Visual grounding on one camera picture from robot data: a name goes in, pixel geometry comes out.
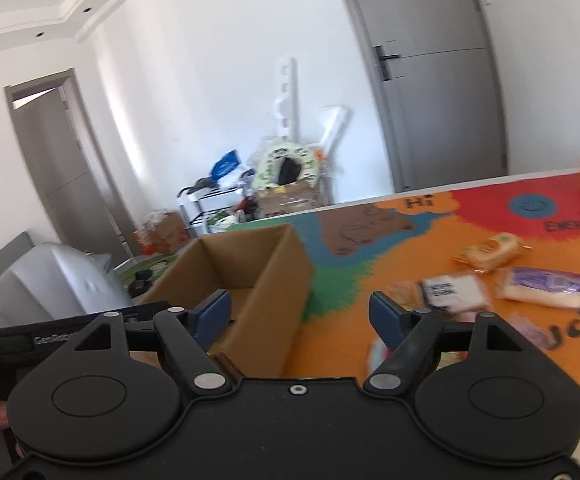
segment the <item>colorful tabletop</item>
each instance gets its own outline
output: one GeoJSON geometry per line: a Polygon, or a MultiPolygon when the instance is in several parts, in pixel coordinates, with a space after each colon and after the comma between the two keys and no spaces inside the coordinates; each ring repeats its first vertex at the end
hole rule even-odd
{"type": "MultiPolygon", "coordinates": [[[[520,266],[580,273],[579,174],[426,190],[248,227],[280,222],[295,226],[315,266],[288,376],[364,380],[376,340],[368,322],[369,295],[454,272],[453,256],[493,234],[519,235],[534,248],[515,261],[520,266]]],[[[580,384],[580,312],[495,299],[496,273],[483,281],[492,309],[504,319],[520,314],[550,334],[547,354],[580,384]]]]}

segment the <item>door handle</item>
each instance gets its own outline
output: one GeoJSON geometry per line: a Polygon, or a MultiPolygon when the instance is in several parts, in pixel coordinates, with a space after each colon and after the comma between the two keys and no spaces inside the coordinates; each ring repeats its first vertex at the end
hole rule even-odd
{"type": "Polygon", "coordinates": [[[382,45],[377,45],[374,47],[374,54],[376,55],[376,60],[379,64],[379,69],[381,70],[381,76],[382,76],[383,80],[384,81],[392,81],[392,76],[390,74],[390,68],[388,67],[388,64],[386,63],[386,61],[388,61],[390,59],[400,59],[401,56],[399,54],[396,54],[394,56],[385,56],[385,53],[383,52],[382,45]]]}

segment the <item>purple and white package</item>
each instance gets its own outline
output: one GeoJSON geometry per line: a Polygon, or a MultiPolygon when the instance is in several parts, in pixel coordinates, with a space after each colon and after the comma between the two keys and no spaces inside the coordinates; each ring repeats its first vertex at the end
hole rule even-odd
{"type": "Polygon", "coordinates": [[[500,298],[580,309],[580,274],[532,267],[511,267],[504,272],[500,298]]]}

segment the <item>wall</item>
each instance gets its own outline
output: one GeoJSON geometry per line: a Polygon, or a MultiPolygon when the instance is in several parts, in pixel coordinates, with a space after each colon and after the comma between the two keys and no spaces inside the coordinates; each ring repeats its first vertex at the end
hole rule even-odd
{"type": "Polygon", "coordinates": [[[299,67],[302,140],[320,108],[354,114],[335,163],[337,201],[389,194],[383,134],[343,0],[128,0],[88,40],[116,127],[155,207],[237,148],[275,131],[275,63],[299,67]]]}
{"type": "Polygon", "coordinates": [[[498,63],[512,173],[580,160],[580,0],[484,6],[498,63]]]}
{"type": "MultiPolygon", "coordinates": [[[[25,230],[35,242],[57,240],[22,158],[3,88],[73,67],[99,141],[107,153],[117,154],[108,157],[108,164],[115,174],[124,174],[124,154],[120,147],[115,149],[118,134],[106,111],[94,61],[82,46],[72,40],[54,40],[0,52],[0,248],[25,230]]],[[[128,179],[120,183],[122,194],[126,203],[136,206],[141,193],[131,175],[128,179]]]]}

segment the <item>door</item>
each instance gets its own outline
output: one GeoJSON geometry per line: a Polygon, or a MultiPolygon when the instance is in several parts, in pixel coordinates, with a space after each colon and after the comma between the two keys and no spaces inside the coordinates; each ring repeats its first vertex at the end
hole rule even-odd
{"type": "Polygon", "coordinates": [[[114,265],[131,254],[81,154],[58,89],[14,110],[28,170],[48,216],[65,244],[111,254],[114,265]]]}
{"type": "Polygon", "coordinates": [[[478,0],[355,3],[378,47],[406,189],[506,174],[498,79],[478,0]]]}

